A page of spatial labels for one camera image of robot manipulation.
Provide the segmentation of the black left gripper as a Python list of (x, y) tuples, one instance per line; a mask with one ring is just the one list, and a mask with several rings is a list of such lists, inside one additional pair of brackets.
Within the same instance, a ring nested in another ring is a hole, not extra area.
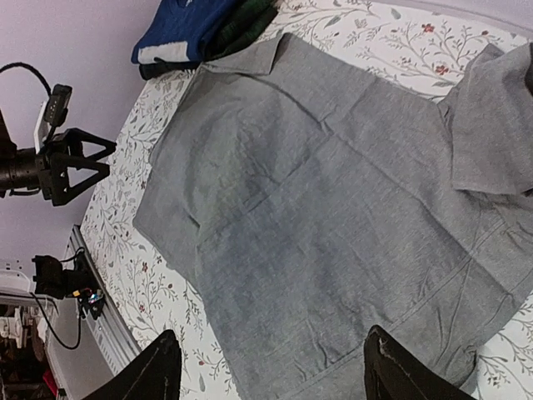
[[(110, 167), (100, 161), (116, 151), (115, 142), (93, 135), (79, 128), (69, 128), (63, 141), (45, 145), (36, 156), (39, 187), (45, 200), (54, 207), (64, 206), (82, 195), (94, 185), (107, 178)], [(84, 144), (100, 147), (98, 152), (86, 155)], [(62, 156), (71, 155), (88, 160), (68, 161), (64, 165)]]

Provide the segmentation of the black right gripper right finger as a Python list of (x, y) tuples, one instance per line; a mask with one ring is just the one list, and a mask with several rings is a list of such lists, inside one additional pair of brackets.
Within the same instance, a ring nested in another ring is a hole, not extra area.
[(375, 325), (363, 348), (366, 397), (371, 400), (471, 400), (431, 372), (382, 327)]

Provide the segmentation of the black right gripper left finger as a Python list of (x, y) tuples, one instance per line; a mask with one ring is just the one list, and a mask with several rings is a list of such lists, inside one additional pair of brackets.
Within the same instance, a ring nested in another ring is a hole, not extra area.
[(177, 400), (182, 379), (182, 350), (167, 329), (111, 381), (86, 400)]

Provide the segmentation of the navy blue t-shirt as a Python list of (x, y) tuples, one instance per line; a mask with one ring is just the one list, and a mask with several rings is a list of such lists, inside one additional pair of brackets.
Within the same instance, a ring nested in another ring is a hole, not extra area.
[(134, 46), (134, 64), (200, 62), (222, 23), (242, 5), (235, 0), (162, 1)]

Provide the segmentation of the grey button-up shirt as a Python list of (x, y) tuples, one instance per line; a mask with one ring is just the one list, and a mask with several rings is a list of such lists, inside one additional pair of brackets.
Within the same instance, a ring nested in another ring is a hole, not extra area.
[(363, 398), (375, 325), (472, 386), (532, 289), (531, 70), (489, 45), (432, 102), (289, 33), (197, 69), (133, 224), (240, 398)]

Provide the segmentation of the left robot arm white sleeves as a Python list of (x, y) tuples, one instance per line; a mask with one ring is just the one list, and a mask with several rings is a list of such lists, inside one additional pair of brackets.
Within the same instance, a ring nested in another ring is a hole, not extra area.
[(18, 149), (1, 116), (1, 198), (32, 196), (40, 192), (34, 148)]

